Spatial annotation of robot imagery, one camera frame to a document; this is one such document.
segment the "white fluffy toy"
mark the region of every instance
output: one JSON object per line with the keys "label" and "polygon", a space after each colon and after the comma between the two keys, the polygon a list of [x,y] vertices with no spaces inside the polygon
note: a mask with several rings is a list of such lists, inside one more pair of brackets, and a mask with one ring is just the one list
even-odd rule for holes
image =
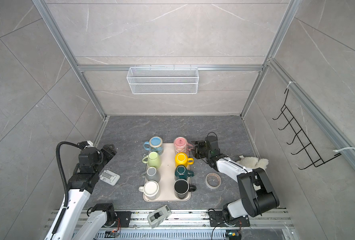
{"label": "white fluffy toy", "polygon": [[252,169],[256,169],[256,168],[262,168],[262,169],[266,169],[267,165],[268,165],[268,159],[262,158],[262,159],[258,159],[257,157],[243,157],[240,156],[240,160],[237,161],[237,163],[239,163],[240,165],[243,165],[245,167],[249,167]]}

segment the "hook rack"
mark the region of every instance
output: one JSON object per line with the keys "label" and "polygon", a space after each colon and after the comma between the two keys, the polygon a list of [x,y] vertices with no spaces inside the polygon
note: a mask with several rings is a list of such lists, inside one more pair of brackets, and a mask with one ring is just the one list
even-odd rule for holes
{"label": "hook rack", "polygon": [[[278,118],[280,118],[281,115],[283,115],[283,116],[285,117],[285,119],[287,120],[287,124],[286,124],[285,127],[283,127],[282,129],[280,129],[280,128],[278,128],[278,129],[279,129],[279,130],[284,130],[284,129],[289,125],[289,126],[291,127],[291,129],[292,129],[292,130],[294,131],[294,133],[295,133],[295,136],[294,136],[292,142],[291,142],[291,143],[288,143],[288,142],[287,142],[287,144],[288,144],[288,145],[293,144],[294,141],[295,141],[295,138],[297,137],[298,140],[299,140],[299,142],[300,142],[300,144],[302,145],[302,149],[300,149],[300,150],[299,150],[298,152],[296,152],[296,153],[292,153],[292,152],[291,152],[291,154],[292,154],[292,155],[296,155],[296,154],[298,154],[298,153],[300,153],[301,151],[304,150],[304,151],[307,153],[307,156],[310,158],[310,160],[311,160],[312,163],[311,163],[310,165],[306,166],[305,168],[300,168],[300,167],[299,167],[299,169],[300,169],[300,170],[304,170],[304,169],[306,169],[306,168],[308,168],[308,167],[310,167],[310,166],[312,166],[312,165],[314,165],[314,167],[319,167],[319,166],[321,166],[321,165],[323,165],[323,164],[325,164],[325,163],[327,163],[327,162],[333,160],[334,158],[337,158],[338,156],[342,155],[341,153],[337,153],[337,154],[334,155],[333,158],[331,158],[331,159],[329,159],[329,160],[327,160],[327,161],[324,161],[324,160],[323,160],[323,158],[320,156],[319,152],[316,150],[316,148],[315,148],[314,145],[312,144],[311,140],[308,138],[307,134],[304,132],[303,128],[300,126],[300,124],[298,123],[298,121],[297,121],[297,120],[295,119],[295,117],[292,115],[290,109],[288,109],[288,107],[286,106],[286,101],[287,101],[287,97],[288,97],[288,89],[286,89],[286,90],[284,91],[284,94],[286,94],[286,99],[284,100],[283,106],[280,108],[281,113],[279,114],[279,116],[278,116],[277,118],[272,118],[272,119],[273,119],[273,120],[277,120]],[[289,120],[289,119],[286,117],[286,115],[284,114],[284,111],[285,111],[286,109],[287,109],[288,112],[291,114],[290,120]],[[293,127],[292,124],[291,124],[291,122],[293,122],[293,121],[295,121],[295,122],[297,123],[297,125],[300,127],[300,130],[299,130],[298,132],[295,131],[294,127]],[[305,145],[305,143],[303,143],[303,142],[300,140],[299,134],[300,134],[301,132],[305,135],[305,137],[306,137],[307,140],[308,140],[308,144],[306,144],[306,145]],[[308,147],[308,146],[313,147],[314,151],[315,151],[316,154],[318,155],[318,159],[317,159],[316,161],[313,161],[313,160],[312,160],[312,158],[311,158],[311,156],[310,156],[310,154],[309,154],[309,151],[307,151],[306,147]]]}

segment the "white mesh basket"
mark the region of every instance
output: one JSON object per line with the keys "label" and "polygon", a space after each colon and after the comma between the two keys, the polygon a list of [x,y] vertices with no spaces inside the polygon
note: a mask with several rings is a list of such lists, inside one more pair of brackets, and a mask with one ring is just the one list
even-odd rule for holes
{"label": "white mesh basket", "polygon": [[127,80],[133,94],[197,93],[199,71],[195,67],[132,67]]}

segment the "table surface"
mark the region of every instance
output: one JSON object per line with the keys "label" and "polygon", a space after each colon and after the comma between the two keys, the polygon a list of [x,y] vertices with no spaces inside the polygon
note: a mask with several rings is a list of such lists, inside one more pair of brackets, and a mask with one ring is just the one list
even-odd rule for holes
{"label": "table surface", "polygon": [[138,191],[139,186],[144,185],[144,178],[140,175],[146,170],[146,164],[141,161],[148,153],[143,148],[145,141],[159,136],[163,142],[171,143],[183,136],[191,142],[204,140],[209,132],[218,135],[220,151],[232,160],[239,160],[240,155],[254,156],[239,116],[111,116],[98,147],[109,143],[115,145],[117,154],[104,169],[117,173],[120,179],[115,186],[99,180],[85,207],[113,203],[115,209],[157,209],[165,204],[171,209],[216,209],[239,199],[238,183],[225,174],[217,172],[221,185],[217,189],[209,189],[205,177],[216,171],[199,159],[191,165],[195,174],[191,184],[197,190],[188,201],[146,202],[143,193]]}

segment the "mug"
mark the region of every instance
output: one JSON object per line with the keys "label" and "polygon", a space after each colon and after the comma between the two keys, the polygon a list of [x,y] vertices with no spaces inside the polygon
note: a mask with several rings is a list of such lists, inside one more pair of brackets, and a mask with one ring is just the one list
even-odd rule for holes
{"label": "mug", "polygon": [[188,177],[193,177],[194,172],[186,169],[184,165],[179,165],[175,169],[175,180],[178,179],[185,179],[187,180]]}
{"label": "mug", "polygon": [[192,144],[189,144],[187,142],[187,139],[184,137],[177,137],[174,140],[174,147],[175,147],[175,154],[178,154],[179,152],[184,152],[188,156],[188,151],[191,151],[194,149],[194,146]]}
{"label": "mug", "polygon": [[188,158],[187,154],[183,152],[179,152],[175,156],[175,167],[179,165],[184,165],[185,167],[188,167],[188,165],[191,165],[193,163],[194,163],[194,159],[191,157]]}
{"label": "mug", "polygon": [[195,185],[189,185],[187,180],[185,179],[178,179],[174,185],[175,196],[179,199],[185,199],[187,197],[188,192],[196,191]]}
{"label": "mug", "polygon": [[148,142],[144,142],[143,147],[145,150],[157,152],[159,155],[163,154],[163,140],[161,137],[152,137]]}
{"label": "mug", "polygon": [[143,192],[149,199],[153,200],[160,196],[159,184],[155,181],[149,181],[144,186],[139,187],[139,191]]}
{"label": "mug", "polygon": [[155,167],[149,167],[142,173],[142,177],[145,177],[148,181],[160,182],[160,172]]}
{"label": "mug", "polygon": [[157,152],[151,152],[142,159],[142,162],[147,163],[149,167],[159,168],[161,166],[160,156]]}

